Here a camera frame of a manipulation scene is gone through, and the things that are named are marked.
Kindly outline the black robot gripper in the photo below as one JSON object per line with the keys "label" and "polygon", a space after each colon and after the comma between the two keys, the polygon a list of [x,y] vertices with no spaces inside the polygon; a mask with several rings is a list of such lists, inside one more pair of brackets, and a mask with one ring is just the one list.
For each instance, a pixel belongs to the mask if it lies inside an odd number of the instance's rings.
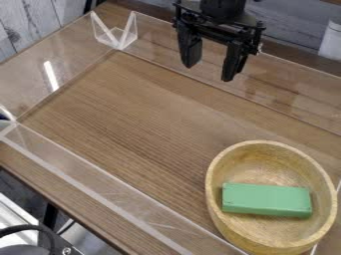
{"label": "black robot gripper", "polygon": [[202,40],[228,46],[221,79],[230,82],[248,55],[257,55],[265,23],[245,11],[246,0],[175,0],[173,26],[179,56],[190,69],[201,60]]}

